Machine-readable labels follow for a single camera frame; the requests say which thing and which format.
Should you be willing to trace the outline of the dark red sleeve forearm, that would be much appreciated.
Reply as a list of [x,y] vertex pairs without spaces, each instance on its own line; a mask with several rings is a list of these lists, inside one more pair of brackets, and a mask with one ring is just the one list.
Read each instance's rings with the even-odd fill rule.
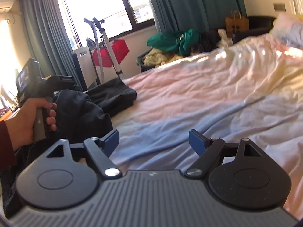
[[1,169],[16,164],[15,152],[12,147],[9,132],[4,121],[1,121],[0,136],[0,167]]

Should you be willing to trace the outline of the person's left hand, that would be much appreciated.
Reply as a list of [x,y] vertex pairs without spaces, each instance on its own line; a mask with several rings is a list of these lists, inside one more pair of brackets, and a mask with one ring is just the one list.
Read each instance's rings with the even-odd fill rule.
[[21,107],[15,117],[5,121],[14,151],[24,145],[33,143],[33,125],[39,108],[48,112],[46,124],[50,131],[56,131],[57,105],[50,103],[45,98],[29,98]]

